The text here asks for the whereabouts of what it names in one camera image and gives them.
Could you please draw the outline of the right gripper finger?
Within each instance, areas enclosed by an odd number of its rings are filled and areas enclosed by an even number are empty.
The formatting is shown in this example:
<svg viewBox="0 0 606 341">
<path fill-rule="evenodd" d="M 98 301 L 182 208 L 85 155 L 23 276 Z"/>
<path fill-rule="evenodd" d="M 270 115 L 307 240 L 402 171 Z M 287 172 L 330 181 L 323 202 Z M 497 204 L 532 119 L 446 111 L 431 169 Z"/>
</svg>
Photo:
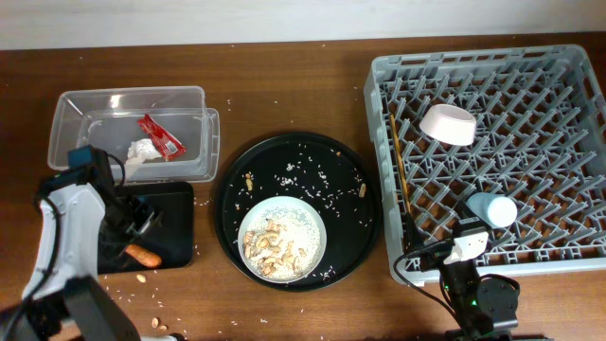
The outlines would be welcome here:
<svg viewBox="0 0 606 341">
<path fill-rule="evenodd" d="M 455 206 L 455 212 L 460 219 L 476 218 L 477 215 L 470 209 L 465 201 L 459 201 Z"/>
<path fill-rule="evenodd" d="M 404 230 L 404 248 L 415 249 L 423 246 L 423 239 L 419 234 L 419 230 L 410 212 L 406 212 L 403 216 L 403 230 Z"/>
</svg>

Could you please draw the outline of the light blue cup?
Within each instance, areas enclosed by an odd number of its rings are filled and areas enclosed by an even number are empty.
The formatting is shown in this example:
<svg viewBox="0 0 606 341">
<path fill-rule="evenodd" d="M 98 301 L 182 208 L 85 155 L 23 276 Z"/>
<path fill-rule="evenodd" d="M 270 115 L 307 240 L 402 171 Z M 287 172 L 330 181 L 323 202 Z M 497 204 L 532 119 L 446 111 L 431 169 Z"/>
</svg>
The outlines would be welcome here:
<svg viewBox="0 0 606 341">
<path fill-rule="evenodd" d="M 508 197 L 492 193 L 475 193 L 466 204 L 470 211 L 492 228 L 505 228 L 517 218 L 517 206 Z"/>
</svg>

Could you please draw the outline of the orange carrot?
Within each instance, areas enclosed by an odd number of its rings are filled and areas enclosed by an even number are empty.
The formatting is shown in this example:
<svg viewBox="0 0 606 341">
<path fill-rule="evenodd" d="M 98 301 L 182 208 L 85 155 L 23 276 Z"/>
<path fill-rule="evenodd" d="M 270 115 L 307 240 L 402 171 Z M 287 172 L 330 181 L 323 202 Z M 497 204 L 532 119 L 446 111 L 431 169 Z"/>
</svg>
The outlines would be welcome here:
<svg viewBox="0 0 606 341">
<path fill-rule="evenodd" d="M 158 268 L 162 264 L 160 256 L 136 244 L 128 245 L 125 252 L 146 268 Z"/>
</svg>

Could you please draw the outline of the white tissue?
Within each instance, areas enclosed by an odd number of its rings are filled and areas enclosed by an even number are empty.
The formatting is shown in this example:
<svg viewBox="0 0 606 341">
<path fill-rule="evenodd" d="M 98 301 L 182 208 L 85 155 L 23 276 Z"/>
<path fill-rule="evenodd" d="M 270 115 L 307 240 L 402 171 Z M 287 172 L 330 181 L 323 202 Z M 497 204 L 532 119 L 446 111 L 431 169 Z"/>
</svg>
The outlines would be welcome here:
<svg viewBox="0 0 606 341">
<path fill-rule="evenodd" d="M 126 165 L 140 165 L 148 160 L 161 158 L 150 138 L 143 138 L 133 142 L 127 152 Z"/>
</svg>

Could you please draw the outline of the red snack wrapper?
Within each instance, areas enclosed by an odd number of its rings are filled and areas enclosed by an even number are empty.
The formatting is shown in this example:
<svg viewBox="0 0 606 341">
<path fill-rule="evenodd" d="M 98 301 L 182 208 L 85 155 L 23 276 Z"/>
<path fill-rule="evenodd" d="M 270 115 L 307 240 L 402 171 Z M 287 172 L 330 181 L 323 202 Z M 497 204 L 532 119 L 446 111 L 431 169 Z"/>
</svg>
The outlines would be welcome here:
<svg viewBox="0 0 606 341">
<path fill-rule="evenodd" d="M 186 153 L 186 146 L 149 114 L 137 121 L 140 129 L 151 139 L 152 145 L 165 161 L 172 161 Z"/>
</svg>

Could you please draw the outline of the clear plastic bin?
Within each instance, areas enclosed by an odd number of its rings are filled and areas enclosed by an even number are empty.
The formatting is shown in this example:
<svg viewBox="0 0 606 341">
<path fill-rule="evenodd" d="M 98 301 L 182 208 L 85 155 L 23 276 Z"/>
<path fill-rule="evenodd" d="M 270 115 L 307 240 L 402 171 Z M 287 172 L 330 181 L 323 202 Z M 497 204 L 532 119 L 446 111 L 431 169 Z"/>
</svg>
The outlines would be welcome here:
<svg viewBox="0 0 606 341">
<path fill-rule="evenodd" d="M 129 183 L 212 181 L 220 152 L 219 112 L 205 105 L 199 86 L 165 86 L 68 91 L 60 95 L 49 138 L 47 165 L 67 169 L 67 153 L 85 145 L 125 163 L 132 145 L 148 135 L 137 121 L 150 116 L 174 135 L 186 152 L 171 161 L 145 161 Z"/>
</svg>

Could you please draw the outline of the wooden chopstick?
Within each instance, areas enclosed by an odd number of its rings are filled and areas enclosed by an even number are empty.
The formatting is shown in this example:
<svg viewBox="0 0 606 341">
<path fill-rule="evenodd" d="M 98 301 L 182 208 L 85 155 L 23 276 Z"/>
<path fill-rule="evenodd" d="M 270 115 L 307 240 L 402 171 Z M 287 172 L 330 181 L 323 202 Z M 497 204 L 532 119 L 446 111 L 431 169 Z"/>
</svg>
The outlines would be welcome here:
<svg viewBox="0 0 606 341">
<path fill-rule="evenodd" d="M 398 136 L 396 120 L 392 114 L 389 115 L 389 124 L 390 124 L 392 137 L 393 137 L 394 151 L 395 151 L 395 155 L 396 155 L 399 177 L 401 180 L 402 198 L 404 201 L 406 213 L 410 214 L 412 209 L 411 209 L 411 205 L 409 202 L 409 192 L 408 192 L 408 187 L 407 187 L 407 182 L 406 182 L 406 177 L 405 177 L 405 172 L 404 172 L 403 160 L 401 157 L 400 140 L 399 140 L 399 136 Z"/>
</svg>

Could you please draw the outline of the grey plate with rice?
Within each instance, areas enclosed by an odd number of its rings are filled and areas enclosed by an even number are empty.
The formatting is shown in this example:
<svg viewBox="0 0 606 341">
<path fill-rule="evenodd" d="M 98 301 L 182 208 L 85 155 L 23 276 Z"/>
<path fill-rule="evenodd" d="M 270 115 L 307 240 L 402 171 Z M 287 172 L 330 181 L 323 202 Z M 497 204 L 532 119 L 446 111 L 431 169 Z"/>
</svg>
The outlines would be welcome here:
<svg viewBox="0 0 606 341">
<path fill-rule="evenodd" d="M 309 276 L 328 244 L 319 213 L 289 196 L 265 199 L 250 208 L 238 229 L 237 247 L 255 278 L 290 284 Z"/>
</svg>

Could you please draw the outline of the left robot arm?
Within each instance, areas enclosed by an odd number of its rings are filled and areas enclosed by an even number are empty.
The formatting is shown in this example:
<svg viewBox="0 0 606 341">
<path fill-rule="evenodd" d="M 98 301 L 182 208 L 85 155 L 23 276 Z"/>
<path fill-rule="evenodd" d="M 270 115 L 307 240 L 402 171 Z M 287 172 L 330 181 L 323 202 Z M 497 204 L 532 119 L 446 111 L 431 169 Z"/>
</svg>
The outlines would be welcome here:
<svg viewBox="0 0 606 341">
<path fill-rule="evenodd" d="M 43 216 L 35 268 L 19 304 L 1 313 L 4 340 L 47 340 L 74 323 L 83 340 L 138 340 L 140 334 L 98 283 L 99 233 L 123 254 L 162 220 L 160 209 L 120 197 L 113 156 L 87 145 L 68 154 L 68 168 L 39 186 Z"/>
</svg>

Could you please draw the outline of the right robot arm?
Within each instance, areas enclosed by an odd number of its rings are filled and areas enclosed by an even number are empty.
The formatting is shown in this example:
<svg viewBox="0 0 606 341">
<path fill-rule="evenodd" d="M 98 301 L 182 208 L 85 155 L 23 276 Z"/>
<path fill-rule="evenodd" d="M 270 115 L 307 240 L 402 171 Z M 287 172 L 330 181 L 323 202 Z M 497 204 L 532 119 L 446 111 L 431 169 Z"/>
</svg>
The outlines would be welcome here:
<svg viewBox="0 0 606 341">
<path fill-rule="evenodd" d="M 478 273 L 475 260 L 487 249 L 491 226 L 466 204 L 460 204 L 457 212 L 462 219 L 454 224 L 452 236 L 429 244 L 421 240 L 412 216 L 405 214 L 404 253 L 392 269 L 398 270 L 402 260 L 418 258 L 422 271 L 439 272 L 442 298 L 427 293 L 401 272 L 396 275 L 454 318 L 458 328 L 445 332 L 448 340 L 511 340 L 511 331 L 518 326 L 520 284 L 502 275 Z"/>
</svg>

